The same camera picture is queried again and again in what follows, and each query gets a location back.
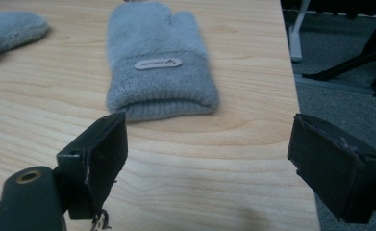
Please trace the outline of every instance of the table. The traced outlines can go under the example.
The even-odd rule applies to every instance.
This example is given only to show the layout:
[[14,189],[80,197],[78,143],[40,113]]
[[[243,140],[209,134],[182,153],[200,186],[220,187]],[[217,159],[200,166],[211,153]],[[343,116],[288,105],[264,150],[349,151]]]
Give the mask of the table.
[[[312,190],[287,160],[298,112],[279,1],[163,1],[197,17],[220,92],[213,115],[128,124],[106,201],[113,230],[317,230]],[[0,193],[108,112],[107,18],[119,1],[0,0],[44,16],[46,38],[0,56]],[[90,221],[66,219],[68,230]]]

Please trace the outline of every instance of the glove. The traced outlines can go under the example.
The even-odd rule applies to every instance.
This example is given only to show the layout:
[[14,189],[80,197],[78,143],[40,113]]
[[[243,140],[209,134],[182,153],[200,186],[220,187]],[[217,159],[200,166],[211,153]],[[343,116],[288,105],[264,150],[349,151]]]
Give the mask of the glove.
[[47,22],[34,13],[0,13],[0,52],[40,39],[47,29]]
[[218,93],[191,13],[156,2],[124,3],[110,16],[111,113],[131,121],[209,114]]

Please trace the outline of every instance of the knitted glove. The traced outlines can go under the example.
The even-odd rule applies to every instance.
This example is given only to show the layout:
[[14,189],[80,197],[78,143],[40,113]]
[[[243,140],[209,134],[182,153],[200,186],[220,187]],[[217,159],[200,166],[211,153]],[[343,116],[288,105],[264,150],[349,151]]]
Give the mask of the knitted glove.
[[172,15],[156,2],[124,3],[110,16],[107,49],[111,113],[125,112],[132,121],[208,114],[217,108],[207,51],[191,13]]
[[42,38],[47,28],[47,22],[34,13],[0,13],[0,52]]

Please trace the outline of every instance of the wooden table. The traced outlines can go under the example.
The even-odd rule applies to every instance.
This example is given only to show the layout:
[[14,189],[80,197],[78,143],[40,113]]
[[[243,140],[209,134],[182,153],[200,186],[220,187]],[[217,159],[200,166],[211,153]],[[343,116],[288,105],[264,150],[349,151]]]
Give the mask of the wooden table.
[[[108,112],[107,19],[120,1],[0,0],[44,16],[46,38],[0,56],[0,193]],[[128,125],[105,208],[113,230],[317,230],[313,192],[287,160],[298,104],[279,1],[163,1],[197,17],[221,104],[214,115]],[[90,221],[69,221],[89,230]]]

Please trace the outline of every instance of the glove label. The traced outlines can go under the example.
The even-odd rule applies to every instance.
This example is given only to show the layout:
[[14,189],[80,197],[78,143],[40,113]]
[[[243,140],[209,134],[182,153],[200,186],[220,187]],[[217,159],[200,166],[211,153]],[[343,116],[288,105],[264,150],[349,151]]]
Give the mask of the glove label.
[[162,68],[162,67],[175,67],[182,64],[182,61],[177,58],[165,58],[139,61],[134,65],[136,69],[150,69],[150,68]]

